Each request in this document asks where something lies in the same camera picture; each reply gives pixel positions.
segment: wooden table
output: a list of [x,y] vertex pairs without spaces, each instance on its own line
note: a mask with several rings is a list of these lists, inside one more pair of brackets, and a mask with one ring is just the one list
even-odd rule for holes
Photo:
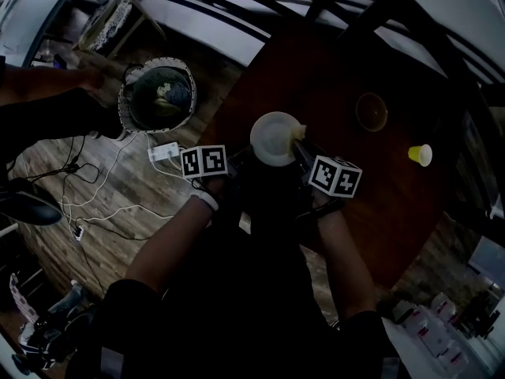
[[[254,122],[271,111],[307,125],[310,141],[362,168],[357,195],[344,214],[374,280],[392,287],[428,239],[451,193],[455,150],[440,126],[440,114],[450,105],[443,88],[431,70],[391,49],[338,47],[334,39],[296,24],[272,36],[199,144],[225,144],[231,155],[249,144]],[[379,94],[388,107],[380,132],[357,123],[355,105],[365,92]],[[444,135],[449,143],[441,145],[438,137]],[[410,146],[424,143],[434,151],[426,168],[407,157]]]

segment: hand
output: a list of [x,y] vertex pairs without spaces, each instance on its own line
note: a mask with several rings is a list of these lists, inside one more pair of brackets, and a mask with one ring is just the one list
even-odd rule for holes
[[319,208],[327,202],[331,201],[331,197],[325,194],[323,191],[319,191],[317,188],[312,188],[312,208]]
[[205,187],[216,199],[223,199],[223,191],[226,185],[226,177],[206,177],[202,180],[202,186]]
[[83,80],[81,82],[81,87],[87,92],[97,92],[102,88],[103,85],[103,75],[98,69],[83,69],[81,70]]

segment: black sleeve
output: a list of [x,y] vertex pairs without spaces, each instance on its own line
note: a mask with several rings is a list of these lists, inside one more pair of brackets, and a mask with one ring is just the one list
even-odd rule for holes
[[381,378],[383,371],[389,373],[384,377],[410,377],[378,313],[358,313],[341,324],[340,332],[343,360],[354,377]]
[[100,377],[102,347],[123,355],[123,376],[145,375],[160,337],[161,299],[150,287],[135,280],[110,285],[96,312],[88,337],[72,357],[66,378]]

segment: wicker basket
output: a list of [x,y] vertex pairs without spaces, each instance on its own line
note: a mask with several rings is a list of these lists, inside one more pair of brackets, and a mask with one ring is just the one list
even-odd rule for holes
[[189,106],[188,116],[182,122],[180,122],[177,126],[175,126],[174,128],[151,129],[151,130],[144,129],[140,125],[138,125],[135,122],[135,120],[133,119],[133,116],[132,116],[132,113],[130,110],[130,103],[129,103],[128,99],[126,99],[125,94],[124,94],[125,85],[123,84],[121,86],[121,89],[119,90],[118,110],[119,110],[119,118],[121,119],[121,124],[129,132],[147,132],[147,133],[169,132],[171,130],[177,129],[180,126],[183,126],[184,124],[186,124],[187,121],[191,118],[191,116],[195,112],[195,106],[196,106],[195,80],[193,79],[193,75],[189,71],[188,66],[183,61],[181,61],[179,59],[176,59],[176,58],[156,58],[156,59],[152,59],[150,61],[147,61],[140,68],[135,69],[133,72],[131,72],[126,77],[126,79],[125,79],[126,84],[135,83],[139,79],[139,77],[143,76],[146,72],[148,72],[151,69],[156,69],[158,67],[173,67],[175,69],[183,70],[188,74],[190,88],[191,88],[191,104]]

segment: wristband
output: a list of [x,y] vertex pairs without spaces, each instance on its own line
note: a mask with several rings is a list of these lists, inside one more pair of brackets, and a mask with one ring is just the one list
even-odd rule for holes
[[208,206],[210,206],[214,212],[216,212],[219,209],[219,204],[217,203],[217,201],[205,191],[198,191],[193,195],[195,197],[199,197],[203,202],[205,202]]
[[339,211],[345,204],[346,202],[341,197],[334,197],[319,208],[298,215],[295,220],[318,220],[328,213]]

